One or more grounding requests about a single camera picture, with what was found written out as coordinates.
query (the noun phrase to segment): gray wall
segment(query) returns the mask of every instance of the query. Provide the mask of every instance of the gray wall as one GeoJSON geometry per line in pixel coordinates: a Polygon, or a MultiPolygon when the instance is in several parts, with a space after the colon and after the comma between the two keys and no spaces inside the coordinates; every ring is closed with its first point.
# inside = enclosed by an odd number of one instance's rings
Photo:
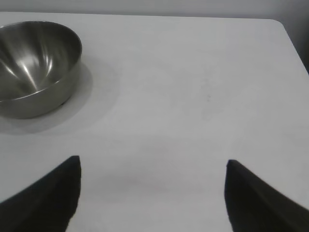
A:
{"type": "Polygon", "coordinates": [[[272,18],[309,69],[309,0],[0,0],[0,11],[272,18]]]}

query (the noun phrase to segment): wall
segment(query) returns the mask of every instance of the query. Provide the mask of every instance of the wall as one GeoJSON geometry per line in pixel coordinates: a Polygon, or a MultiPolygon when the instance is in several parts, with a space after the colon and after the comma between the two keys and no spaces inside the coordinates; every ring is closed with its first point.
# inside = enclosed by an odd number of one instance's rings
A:
{"type": "Polygon", "coordinates": [[[1,0],[0,11],[272,18],[309,70],[309,0],[1,0]]]}

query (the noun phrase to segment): stainless steel bowl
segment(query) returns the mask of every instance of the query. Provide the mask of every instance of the stainless steel bowl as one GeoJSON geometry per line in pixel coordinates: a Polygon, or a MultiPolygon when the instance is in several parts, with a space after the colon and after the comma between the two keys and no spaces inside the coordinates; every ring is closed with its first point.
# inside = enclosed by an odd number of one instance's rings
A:
{"type": "Polygon", "coordinates": [[[65,102],[79,76],[82,43],[71,29],[29,21],[0,28],[0,115],[30,118],[65,102]]]}

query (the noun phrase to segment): bowl rim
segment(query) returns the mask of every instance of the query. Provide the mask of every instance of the bowl rim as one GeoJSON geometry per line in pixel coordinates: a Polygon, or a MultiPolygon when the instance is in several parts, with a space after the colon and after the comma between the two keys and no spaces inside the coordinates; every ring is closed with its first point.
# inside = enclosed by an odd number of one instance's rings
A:
{"type": "MultiPolygon", "coordinates": [[[[52,22],[52,21],[47,21],[47,20],[28,20],[28,21],[20,21],[20,22],[10,23],[10,24],[6,24],[6,25],[0,26],[0,30],[4,29],[4,28],[11,27],[11,26],[14,26],[14,25],[25,24],[25,23],[49,23],[49,24],[54,24],[54,25],[58,25],[58,26],[61,26],[61,27],[65,28],[65,29],[69,30],[70,32],[72,32],[75,35],[75,37],[78,40],[79,46],[80,46],[80,53],[79,53],[79,55],[77,57],[77,60],[76,60],[75,64],[72,65],[72,67],[68,70],[68,73],[70,73],[75,68],[76,64],[80,61],[82,53],[83,53],[83,44],[82,44],[81,38],[77,35],[77,33],[75,31],[73,31],[71,28],[69,28],[69,27],[67,27],[65,25],[62,25],[62,24],[56,23],[56,22],[52,22]]],[[[62,80],[63,80],[63,78],[60,78],[59,80],[57,80],[56,82],[52,83],[51,85],[49,85],[49,86],[47,86],[47,87],[45,87],[43,89],[40,89],[40,90],[38,90],[36,92],[33,92],[33,93],[27,94],[25,96],[22,96],[22,97],[12,98],[12,99],[4,99],[4,100],[1,100],[1,98],[0,98],[0,103],[16,101],[16,100],[20,100],[20,99],[23,99],[23,98],[27,98],[27,97],[36,95],[38,93],[41,93],[41,92],[51,88],[52,86],[56,85],[57,83],[59,83],[62,80]]]]}

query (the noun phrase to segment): table surface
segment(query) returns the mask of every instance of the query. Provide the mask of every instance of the table surface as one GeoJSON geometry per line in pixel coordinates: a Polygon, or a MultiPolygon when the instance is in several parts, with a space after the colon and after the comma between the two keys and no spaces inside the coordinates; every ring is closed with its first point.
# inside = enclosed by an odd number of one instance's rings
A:
{"type": "Polygon", "coordinates": [[[309,78],[279,22],[0,13],[23,20],[76,31],[82,76],[58,110],[0,118],[0,201],[79,155],[68,232],[231,232],[228,159],[309,207],[309,78]]]}

